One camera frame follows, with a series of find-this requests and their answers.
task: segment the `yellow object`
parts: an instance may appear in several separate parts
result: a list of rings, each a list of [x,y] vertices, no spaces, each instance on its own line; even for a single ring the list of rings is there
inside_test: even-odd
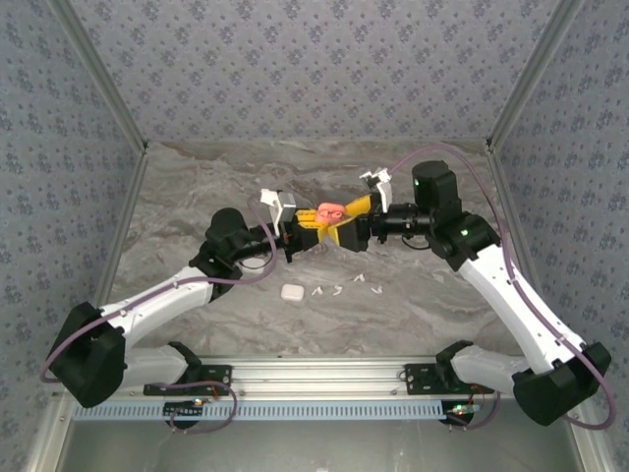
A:
[[[304,221],[315,221],[316,210],[315,209],[298,209],[297,220],[302,223]]]
[[[359,216],[361,214],[369,213],[372,209],[372,196],[365,195],[359,199],[355,199],[348,205],[345,205],[345,212],[348,216]]]
[[[325,236],[329,236],[332,241],[336,244],[339,244],[339,235],[338,228],[344,224],[347,224],[353,221],[357,216],[361,214],[369,213],[372,209],[372,196],[365,195],[360,197],[359,199],[355,199],[353,202],[345,206],[345,212],[347,219],[344,219],[340,223],[329,225],[328,223],[317,223],[315,222],[316,218],[316,209],[298,209],[297,221],[299,225],[305,229],[316,230],[316,236],[318,238],[318,242],[321,243],[325,239]]]
[[[356,216],[352,216],[351,218],[347,218],[338,224],[330,226],[329,228],[327,228],[327,235],[330,238],[332,238],[332,241],[334,241],[337,245],[340,246],[341,243],[340,243],[340,236],[338,235],[338,228],[340,228],[344,224],[351,223],[355,219],[356,219]]]

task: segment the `patterned wallpaper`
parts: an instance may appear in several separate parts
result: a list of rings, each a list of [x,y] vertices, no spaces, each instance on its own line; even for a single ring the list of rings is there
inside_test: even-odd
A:
[[[586,2],[500,155],[550,306],[614,357],[629,470],[629,5]]]
[[[89,299],[134,156],[44,0],[0,2],[0,470],[25,464],[35,378]]]
[[[556,0],[72,0],[150,141],[482,137]]]

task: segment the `white small object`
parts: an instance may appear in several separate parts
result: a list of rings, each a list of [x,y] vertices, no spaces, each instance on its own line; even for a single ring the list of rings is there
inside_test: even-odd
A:
[[[285,283],[282,285],[282,292],[280,293],[282,300],[288,300],[289,302],[301,302],[304,300],[304,287],[302,285],[294,285],[292,283]]]
[[[245,259],[240,262],[240,267],[245,273],[259,275],[264,272],[266,261],[260,258]]]

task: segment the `marble surface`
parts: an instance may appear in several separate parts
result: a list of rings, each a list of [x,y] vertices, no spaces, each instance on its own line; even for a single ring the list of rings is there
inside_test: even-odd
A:
[[[185,266],[203,241],[212,215],[222,207],[243,212],[256,224],[246,199],[260,188],[280,188],[310,207],[349,202],[365,193],[358,176],[397,162],[421,143],[263,142],[151,144],[148,166],[110,301],[147,289]],[[483,147],[457,143],[494,191]],[[464,208],[492,221],[476,183],[455,158],[441,151],[456,172]],[[412,165],[393,178],[394,202],[410,202]],[[261,206],[262,214],[267,214]],[[359,273],[365,282],[354,282]],[[306,287],[301,303],[285,302],[282,284]],[[332,296],[334,285],[343,292]],[[380,295],[371,287],[382,286]],[[321,286],[322,296],[311,296]],[[171,340],[198,354],[434,354],[459,339],[517,354],[519,348],[487,302],[431,252],[411,251],[399,238],[372,240],[354,254],[331,243],[295,256],[255,285],[235,287],[221,299],[152,332],[142,346]]]

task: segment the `pink toy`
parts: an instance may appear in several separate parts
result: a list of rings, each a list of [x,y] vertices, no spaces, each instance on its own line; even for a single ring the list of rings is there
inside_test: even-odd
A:
[[[336,224],[345,218],[345,207],[340,204],[324,203],[318,206],[314,221],[317,223]]]

